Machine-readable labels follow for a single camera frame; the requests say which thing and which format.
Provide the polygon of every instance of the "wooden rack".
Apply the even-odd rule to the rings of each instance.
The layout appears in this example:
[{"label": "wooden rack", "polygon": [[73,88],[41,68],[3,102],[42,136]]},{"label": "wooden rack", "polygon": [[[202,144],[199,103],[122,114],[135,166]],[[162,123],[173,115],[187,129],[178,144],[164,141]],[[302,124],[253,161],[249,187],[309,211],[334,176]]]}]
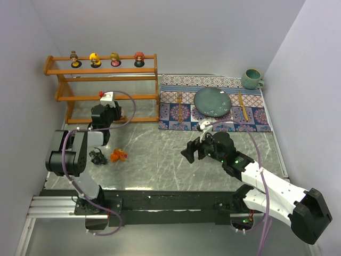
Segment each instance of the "wooden rack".
[{"label": "wooden rack", "polygon": [[[122,62],[124,60],[133,60],[134,56],[120,56]],[[89,61],[89,57],[78,57],[79,60]],[[134,100],[156,100],[157,112],[156,117],[134,117],[132,122],[157,122],[159,120],[159,96],[158,96],[158,65],[157,57],[154,55],[146,55],[145,59],[154,59],[153,68],[91,68],[91,69],[59,69],[56,61],[68,61],[69,57],[53,57],[48,56],[46,63],[44,65],[44,74],[57,75],[58,78],[58,88],[55,94],[56,101],[66,101],[67,102],[67,112],[65,116],[66,124],[87,124],[91,122],[89,119],[71,119],[72,112],[74,110],[76,101],[89,101],[89,100],[100,100],[98,95],[94,96],[74,96],[72,88],[68,82],[98,82],[98,81],[142,81],[142,80],[155,80],[155,94],[139,94],[132,95]],[[101,56],[100,60],[109,60],[108,56]],[[126,74],[126,73],[149,73],[149,75],[144,76],[123,76],[123,77],[75,77],[75,78],[65,78],[64,75],[73,74]],[[126,95],[116,95],[116,100],[129,100],[130,98]]]}]

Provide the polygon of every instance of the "patterned placemat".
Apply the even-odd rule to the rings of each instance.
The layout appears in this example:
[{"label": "patterned placemat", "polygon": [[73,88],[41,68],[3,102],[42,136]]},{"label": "patterned placemat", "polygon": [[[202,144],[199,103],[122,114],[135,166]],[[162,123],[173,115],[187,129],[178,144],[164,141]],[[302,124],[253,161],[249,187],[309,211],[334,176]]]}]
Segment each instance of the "patterned placemat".
[{"label": "patterned placemat", "polygon": [[[204,116],[194,106],[194,96],[203,87],[219,87],[227,93],[232,102],[231,110],[228,114],[220,118]],[[242,94],[242,99],[249,118],[246,121],[239,107],[238,91]],[[182,93],[181,109],[183,122],[178,122],[179,104],[177,103],[177,93]],[[243,127],[233,122],[216,124],[212,131],[242,132],[248,129],[252,132],[270,132],[264,109],[264,102],[259,90],[245,90],[241,87],[240,79],[226,77],[194,77],[194,76],[168,76],[163,75],[161,79],[159,128],[164,130],[197,130],[197,124],[201,120],[215,122],[223,119],[236,119],[244,124]]]}]

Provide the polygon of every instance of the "figurine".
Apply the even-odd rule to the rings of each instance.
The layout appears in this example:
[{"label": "figurine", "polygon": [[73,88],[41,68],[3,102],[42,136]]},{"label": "figurine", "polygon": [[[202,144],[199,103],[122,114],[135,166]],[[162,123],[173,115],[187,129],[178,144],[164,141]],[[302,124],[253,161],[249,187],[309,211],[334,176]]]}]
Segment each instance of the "figurine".
[{"label": "figurine", "polygon": [[135,63],[134,66],[136,68],[142,68],[144,66],[144,54],[143,52],[136,52],[134,55]]},{"label": "figurine", "polygon": [[128,157],[128,155],[123,152],[122,150],[115,148],[115,150],[113,151],[113,153],[110,156],[110,159],[112,162],[116,162],[117,160],[121,160],[122,162],[125,161],[125,159]]},{"label": "figurine", "polygon": [[72,68],[79,68],[82,65],[82,63],[78,60],[78,56],[75,51],[71,51],[70,60],[72,61]]},{"label": "figurine", "polygon": [[102,151],[99,148],[95,149],[98,149],[99,152],[95,152],[94,150],[90,151],[89,156],[91,157],[91,162],[95,165],[107,164],[108,160],[102,154]]},{"label": "figurine", "polygon": [[113,67],[118,67],[122,63],[121,58],[119,57],[117,52],[112,52],[109,58]]},{"label": "figurine", "polygon": [[100,57],[96,53],[91,53],[89,59],[93,68],[99,68],[102,65]]}]

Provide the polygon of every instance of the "green mug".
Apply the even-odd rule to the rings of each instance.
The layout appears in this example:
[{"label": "green mug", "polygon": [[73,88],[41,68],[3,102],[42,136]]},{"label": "green mug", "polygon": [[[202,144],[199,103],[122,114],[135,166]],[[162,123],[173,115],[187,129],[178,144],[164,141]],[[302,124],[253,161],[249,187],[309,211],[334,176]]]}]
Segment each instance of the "green mug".
[{"label": "green mug", "polygon": [[246,89],[263,88],[265,82],[261,80],[261,72],[256,69],[248,69],[241,77],[241,85]]}]

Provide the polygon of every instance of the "small figurine on table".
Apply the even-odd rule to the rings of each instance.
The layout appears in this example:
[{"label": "small figurine on table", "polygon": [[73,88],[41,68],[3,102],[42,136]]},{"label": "small figurine on table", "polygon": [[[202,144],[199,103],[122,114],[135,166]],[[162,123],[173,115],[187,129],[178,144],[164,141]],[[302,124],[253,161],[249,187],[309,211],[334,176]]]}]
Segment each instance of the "small figurine on table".
[{"label": "small figurine on table", "polygon": [[95,165],[107,164],[108,160],[102,154],[102,151],[99,148],[95,148],[95,149],[97,149],[98,152],[95,152],[95,150],[92,150],[89,153],[89,156],[91,157],[91,162]]},{"label": "small figurine on table", "polygon": [[123,152],[122,150],[116,148],[114,149],[113,153],[110,156],[112,162],[116,162],[117,160],[121,160],[122,162],[128,157],[127,153]]}]

